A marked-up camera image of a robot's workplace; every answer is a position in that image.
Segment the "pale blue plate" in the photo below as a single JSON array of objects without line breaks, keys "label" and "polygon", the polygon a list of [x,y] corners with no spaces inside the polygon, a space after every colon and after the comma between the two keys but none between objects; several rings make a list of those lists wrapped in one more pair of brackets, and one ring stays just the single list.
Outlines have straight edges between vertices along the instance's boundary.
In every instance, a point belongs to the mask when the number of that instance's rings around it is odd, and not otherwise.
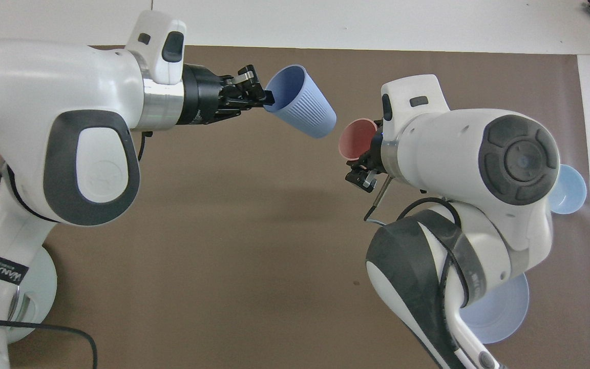
[{"label": "pale blue plate", "polygon": [[462,307],[459,313],[480,343],[487,345],[508,339],[520,328],[530,299],[529,283],[522,274]]}]

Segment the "light blue bowl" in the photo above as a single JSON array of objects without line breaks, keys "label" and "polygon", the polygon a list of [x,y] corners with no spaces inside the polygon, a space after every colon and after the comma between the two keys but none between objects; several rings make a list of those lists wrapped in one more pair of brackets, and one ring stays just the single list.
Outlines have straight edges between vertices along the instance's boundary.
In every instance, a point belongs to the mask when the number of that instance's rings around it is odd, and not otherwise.
[{"label": "light blue bowl", "polygon": [[587,185],[582,175],[573,167],[561,164],[559,175],[548,195],[552,213],[567,215],[582,208],[587,198]]}]

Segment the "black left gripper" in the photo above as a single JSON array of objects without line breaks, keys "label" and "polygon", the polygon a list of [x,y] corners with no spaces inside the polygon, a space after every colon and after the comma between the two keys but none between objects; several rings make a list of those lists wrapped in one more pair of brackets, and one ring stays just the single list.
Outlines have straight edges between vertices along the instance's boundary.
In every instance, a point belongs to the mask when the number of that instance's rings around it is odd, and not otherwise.
[{"label": "black left gripper", "polygon": [[[236,76],[218,76],[204,66],[183,65],[182,82],[182,125],[211,124],[276,102],[271,91],[264,91],[254,65],[244,66]],[[232,97],[220,98],[223,87],[229,88]]]}]

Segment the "brown table mat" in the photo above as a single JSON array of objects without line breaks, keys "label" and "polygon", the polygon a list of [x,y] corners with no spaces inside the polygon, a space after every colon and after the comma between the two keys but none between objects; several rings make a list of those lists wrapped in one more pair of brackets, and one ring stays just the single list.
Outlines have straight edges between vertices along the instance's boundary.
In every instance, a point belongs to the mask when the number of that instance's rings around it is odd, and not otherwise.
[{"label": "brown table mat", "polygon": [[380,87],[435,74],[452,109],[541,122],[588,178],[574,55],[245,47],[186,49],[217,74],[253,64],[266,83],[303,65],[338,123],[322,139],[260,108],[148,138],[141,185],[119,219],[56,226],[47,323],[83,330],[98,369],[437,369],[372,287],[375,194],[345,177],[338,137],[382,116]]}]

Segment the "blue ribbed cup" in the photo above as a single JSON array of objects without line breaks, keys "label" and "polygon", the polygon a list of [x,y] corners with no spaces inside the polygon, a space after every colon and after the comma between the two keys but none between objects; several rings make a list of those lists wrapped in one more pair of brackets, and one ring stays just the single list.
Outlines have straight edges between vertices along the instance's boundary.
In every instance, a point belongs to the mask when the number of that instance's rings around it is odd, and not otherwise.
[{"label": "blue ribbed cup", "polygon": [[323,138],[335,128],[335,111],[304,66],[290,65],[278,71],[267,91],[275,102],[264,105],[265,110],[305,135]]}]

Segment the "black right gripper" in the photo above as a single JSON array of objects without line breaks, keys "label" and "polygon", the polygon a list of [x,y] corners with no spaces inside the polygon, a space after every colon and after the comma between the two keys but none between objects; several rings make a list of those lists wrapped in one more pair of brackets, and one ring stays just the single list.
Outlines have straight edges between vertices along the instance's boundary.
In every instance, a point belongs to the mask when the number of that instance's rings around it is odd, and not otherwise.
[{"label": "black right gripper", "polygon": [[370,141],[370,148],[356,160],[347,161],[350,171],[345,180],[365,192],[374,191],[378,173],[384,173],[381,149],[383,143],[383,120],[375,120],[377,129]]}]

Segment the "pink cup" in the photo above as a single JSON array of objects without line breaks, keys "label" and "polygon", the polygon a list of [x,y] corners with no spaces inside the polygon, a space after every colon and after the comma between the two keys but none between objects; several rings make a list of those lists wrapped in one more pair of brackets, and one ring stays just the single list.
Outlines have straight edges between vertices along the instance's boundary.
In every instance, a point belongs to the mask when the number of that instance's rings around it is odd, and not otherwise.
[{"label": "pink cup", "polygon": [[370,149],[371,140],[377,133],[378,126],[374,120],[359,118],[352,121],[341,133],[338,151],[346,160],[358,160]]}]

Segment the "pale green steel pot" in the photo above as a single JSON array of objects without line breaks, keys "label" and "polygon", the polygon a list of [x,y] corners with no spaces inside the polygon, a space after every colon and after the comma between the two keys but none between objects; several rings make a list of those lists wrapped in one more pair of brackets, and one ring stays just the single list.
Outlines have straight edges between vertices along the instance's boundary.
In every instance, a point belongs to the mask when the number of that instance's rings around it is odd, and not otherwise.
[{"label": "pale green steel pot", "polygon": [[17,287],[8,320],[42,323],[55,301],[58,276],[51,255],[43,247],[36,253],[29,269]]}]

